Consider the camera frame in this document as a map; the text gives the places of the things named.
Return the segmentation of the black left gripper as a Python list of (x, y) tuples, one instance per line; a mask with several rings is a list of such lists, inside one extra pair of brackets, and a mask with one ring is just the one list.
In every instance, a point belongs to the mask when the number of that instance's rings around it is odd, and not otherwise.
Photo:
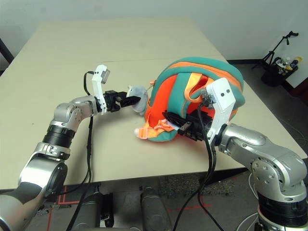
[(119, 111), (121, 107), (136, 105), (141, 99), (138, 96), (123, 98), (123, 92), (117, 92), (114, 90), (106, 91), (103, 96), (106, 102), (107, 111), (111, 113)]

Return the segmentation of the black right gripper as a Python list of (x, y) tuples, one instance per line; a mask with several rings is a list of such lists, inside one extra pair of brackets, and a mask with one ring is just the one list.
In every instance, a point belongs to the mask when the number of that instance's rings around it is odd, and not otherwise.
[(192, 111), (186, 115), (186, 118), (182, 118), (179, 115), (165, 111), (163, 112), (164, 117), (180, 128), (180, 135), (184, 135), (194, 141), (203, 141), (203, 129), (207, 133), (212, 124), (212, 117), (208, 113), (201, 111), (201, 119), (199, 118), (198, 110)]

